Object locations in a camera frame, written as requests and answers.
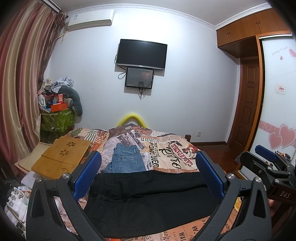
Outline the black pants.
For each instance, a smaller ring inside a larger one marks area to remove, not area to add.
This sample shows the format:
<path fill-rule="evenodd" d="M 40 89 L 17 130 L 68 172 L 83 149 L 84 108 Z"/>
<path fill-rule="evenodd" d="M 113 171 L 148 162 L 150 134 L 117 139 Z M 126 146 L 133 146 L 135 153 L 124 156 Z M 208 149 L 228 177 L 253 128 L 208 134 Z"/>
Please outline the black pants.
<path fill-rule="evenodd" d="M 219 201 L 199 172 L 96 175 L 84 212 L 107 238 L 151 235 L 210 216 Z"/>

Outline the orange box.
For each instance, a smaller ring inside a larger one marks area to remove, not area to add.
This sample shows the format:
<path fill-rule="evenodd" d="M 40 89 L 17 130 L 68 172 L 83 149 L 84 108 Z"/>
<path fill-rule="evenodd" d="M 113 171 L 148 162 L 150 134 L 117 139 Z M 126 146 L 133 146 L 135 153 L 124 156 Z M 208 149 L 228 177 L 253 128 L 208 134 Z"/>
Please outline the orange box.
<path fill-rule="evenodd" d="M 62 111 L 64 109 L 68 108 L 68 104 L 63 102 L 63 103 L 57 103 L 57 104 L 53 104 L 51 105 L 51 112 L 57 112 L 57 111 Z"/>

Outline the wall mounted black television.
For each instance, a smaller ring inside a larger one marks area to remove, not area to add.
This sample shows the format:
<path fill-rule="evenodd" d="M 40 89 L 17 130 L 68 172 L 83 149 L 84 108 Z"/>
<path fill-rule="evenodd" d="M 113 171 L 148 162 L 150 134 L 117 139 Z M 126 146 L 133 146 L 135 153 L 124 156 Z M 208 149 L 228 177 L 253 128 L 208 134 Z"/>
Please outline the wall mounted black television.
<path fill-rule="evenodd" d="M 167 44 L 121 39 L 118 46 L 116 65 L 165 70 Z"/>

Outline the small black wall monitor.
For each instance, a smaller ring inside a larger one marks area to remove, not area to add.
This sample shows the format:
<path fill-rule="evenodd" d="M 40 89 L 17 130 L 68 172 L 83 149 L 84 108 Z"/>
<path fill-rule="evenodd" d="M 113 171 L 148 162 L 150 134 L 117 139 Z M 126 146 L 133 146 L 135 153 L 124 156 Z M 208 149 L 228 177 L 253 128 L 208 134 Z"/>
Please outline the small black wall monitor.
<path fill-rule="evenodd" d="M 151 69 L 128 67 L 125 86 L 133 88 L 152 89 L 154 71 Z"/>

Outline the wooden overhead cabinet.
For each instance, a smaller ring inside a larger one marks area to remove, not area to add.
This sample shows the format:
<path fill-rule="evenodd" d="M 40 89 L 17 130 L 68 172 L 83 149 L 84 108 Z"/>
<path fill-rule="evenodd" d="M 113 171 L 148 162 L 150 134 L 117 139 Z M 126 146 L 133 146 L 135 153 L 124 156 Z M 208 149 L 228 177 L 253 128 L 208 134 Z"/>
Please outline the wooden overhead cabinet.
<path fill-rule="evenodd" d="M 218 29 L 217 46 L 236 58 L 254 57 L 258 56 L 256 35 L 288 30 L 282 17 L 267 9 Z"/>

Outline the brown wooden door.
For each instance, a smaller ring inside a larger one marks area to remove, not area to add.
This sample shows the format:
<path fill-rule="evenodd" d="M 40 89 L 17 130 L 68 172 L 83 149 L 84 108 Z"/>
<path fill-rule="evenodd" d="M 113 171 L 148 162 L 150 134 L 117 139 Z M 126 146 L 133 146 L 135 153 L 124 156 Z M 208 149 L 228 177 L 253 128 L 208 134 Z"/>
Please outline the brown wooden door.
<path fill-rule="evenodd" d="M 252 129 L 257 109 L 259 91 L 259 59 L 243 58 L 240 60 L 240 82 L 236 112 L 228 147 L 236 154 L 244 151 Z"/>

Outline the striped red gold curtain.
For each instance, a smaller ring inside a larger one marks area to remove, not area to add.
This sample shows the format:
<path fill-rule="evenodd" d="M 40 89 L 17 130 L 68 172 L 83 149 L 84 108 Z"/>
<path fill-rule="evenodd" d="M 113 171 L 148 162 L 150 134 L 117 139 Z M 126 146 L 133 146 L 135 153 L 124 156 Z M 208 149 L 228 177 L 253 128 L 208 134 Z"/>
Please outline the striped red gold curtain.
<path fill-rule="evenodd" d="M 66 16 L 19 1 L 1 25 L 1 165 L 12 175 L 40 139 L 38 91 Z"/>

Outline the grey plush pillow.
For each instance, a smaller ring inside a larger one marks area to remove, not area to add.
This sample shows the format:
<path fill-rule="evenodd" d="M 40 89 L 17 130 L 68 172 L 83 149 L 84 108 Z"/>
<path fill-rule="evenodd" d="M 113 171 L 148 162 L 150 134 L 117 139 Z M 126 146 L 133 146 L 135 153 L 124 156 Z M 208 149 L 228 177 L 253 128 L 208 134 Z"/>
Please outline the grey plush pillow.
<path fill-rule="evenodd" d="M 72 103 L 71 107 L 74 107 L 77 116 L 82 116 L 83 109 L 82 109 L 80 96 L 75 89 L 73 89 L 71 87 L 67 87 L 67 86 L 62 86 L 62 87 L 60 87 L 58 93 L 63 94 L 64 96 L 66 96 L 66 98 L 72 99 L 73 103 Z"/>

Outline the folded blue jeans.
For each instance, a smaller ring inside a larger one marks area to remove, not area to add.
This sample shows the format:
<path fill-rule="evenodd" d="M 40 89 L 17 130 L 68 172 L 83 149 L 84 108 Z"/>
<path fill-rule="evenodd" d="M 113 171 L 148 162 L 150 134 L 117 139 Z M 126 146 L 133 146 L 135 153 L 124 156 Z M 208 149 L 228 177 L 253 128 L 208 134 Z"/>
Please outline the folded blue jeans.
<path fill-rule="evenodd" d="M 118 143 L 112 160 L 102 173 L 135 173 L 146 171 L 144 161 L 137 146 L 124 146 Z"/>

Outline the white wardrobe sliding door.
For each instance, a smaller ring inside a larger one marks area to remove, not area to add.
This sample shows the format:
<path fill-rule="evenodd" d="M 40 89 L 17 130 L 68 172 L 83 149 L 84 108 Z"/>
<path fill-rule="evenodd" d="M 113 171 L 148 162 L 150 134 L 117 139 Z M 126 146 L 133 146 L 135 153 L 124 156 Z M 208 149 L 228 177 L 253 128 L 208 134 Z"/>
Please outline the white wardrobe sliding door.
<path fill-rule="evenodd" d="M 257 110 L 245 150 L 257 145 L 289 154 L 295 164 L 295 39 L 288 31 L 256 36 Z"/>

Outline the white air conditioner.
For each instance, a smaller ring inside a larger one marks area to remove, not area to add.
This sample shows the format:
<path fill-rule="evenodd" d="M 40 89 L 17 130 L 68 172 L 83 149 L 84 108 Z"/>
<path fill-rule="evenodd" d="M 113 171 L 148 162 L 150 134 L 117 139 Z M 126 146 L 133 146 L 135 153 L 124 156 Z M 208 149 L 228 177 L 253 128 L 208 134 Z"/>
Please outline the white air conditioner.
<path fill-rule="evenodd" d="M 93 27 L 111 26 L 114 14 L 114 9 L 76 13 L 71 16 L 67 30 L 75 31 Z"/>

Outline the bamboo lap desk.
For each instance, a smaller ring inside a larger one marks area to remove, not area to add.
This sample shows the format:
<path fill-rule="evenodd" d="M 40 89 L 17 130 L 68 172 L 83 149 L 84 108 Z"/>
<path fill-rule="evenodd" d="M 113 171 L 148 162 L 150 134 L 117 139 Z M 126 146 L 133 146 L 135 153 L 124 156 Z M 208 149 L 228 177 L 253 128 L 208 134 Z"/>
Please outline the bamboo lap desk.
<path fill-rule="evenodd" d="M 49 179 L 58 179 L 64 173 L 72 173 L 90 145 L 90 141 L 60 137 L 41 154 L 32 166 L 32 171 Z"/>

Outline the printed patchwork bedspread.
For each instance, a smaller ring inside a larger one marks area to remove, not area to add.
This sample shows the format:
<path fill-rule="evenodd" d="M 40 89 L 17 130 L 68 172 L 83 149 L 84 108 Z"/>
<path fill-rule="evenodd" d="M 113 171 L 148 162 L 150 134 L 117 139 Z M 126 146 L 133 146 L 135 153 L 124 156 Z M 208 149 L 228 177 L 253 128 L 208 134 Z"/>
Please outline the printed patchwork bedspread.
<path fill-rule="evenodd" d="M 147 171 L 157 170 L 166 173 L 198 172 L 197 166 L 194 164 L 194 157 L 199 149 L 184 137 L 173 133 L 157 132 L 129 124 L 112 128 L 109 131 L 77 128 L 65 134 L 65 136 L 91 141 L 90 151 L 96 150 L 102 155 L 102 167 L 99 169 L 99 173 L 111 170 L 112 155 L 118 143 L 125 146 L 137 146 Z M 59 212 L 67 230 L 72 234 L 77 234 L 62 206 L 60 198 L 55 198 L 55 201 L 58 204 Z M 240 205 L 241 200 L 237 198 L 221 234 L 230 231 L 232 228 Z M 163 232 L 125 238 L 125 240 L 191 240 L 209 217 L 205 216 L 170 230 L 166 228 Z"/>

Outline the green storage bag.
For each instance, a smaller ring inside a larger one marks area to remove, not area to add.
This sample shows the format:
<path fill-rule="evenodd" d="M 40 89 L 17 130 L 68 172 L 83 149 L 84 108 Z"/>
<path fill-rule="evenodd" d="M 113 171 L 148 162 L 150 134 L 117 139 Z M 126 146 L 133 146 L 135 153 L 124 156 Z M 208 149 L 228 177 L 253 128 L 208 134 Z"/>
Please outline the green storage bag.
<path fill-rule="evenodd" d="M 54 113 L 41 113 L 41 129 L 44 131 L 64 132 L 74 124 L 74 113 L 69 108 Z"/>

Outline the yellow foam headboard arch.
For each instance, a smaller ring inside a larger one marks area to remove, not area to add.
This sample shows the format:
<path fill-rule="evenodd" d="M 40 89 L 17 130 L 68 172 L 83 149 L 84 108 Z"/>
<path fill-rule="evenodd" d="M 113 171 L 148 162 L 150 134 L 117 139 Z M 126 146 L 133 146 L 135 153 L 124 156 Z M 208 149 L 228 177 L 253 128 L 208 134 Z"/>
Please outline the yellow foam headboard arch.
<path fill-rule="evenodd" d="M 130 120 L 134 120 L 136 121 L 141 127 L 143 128 L 147 128 L 146 123 L 144 122 L 144 120 L 137 114 L 135 113 L 130 113 L 128 115 L 126 115 L 125 117 L 123 117 L 121 119 L 121 121 L 117 124 L 117 126 L 121 126 L 121 125 L 125 125 L 126 123 L 128 123 Z"/>

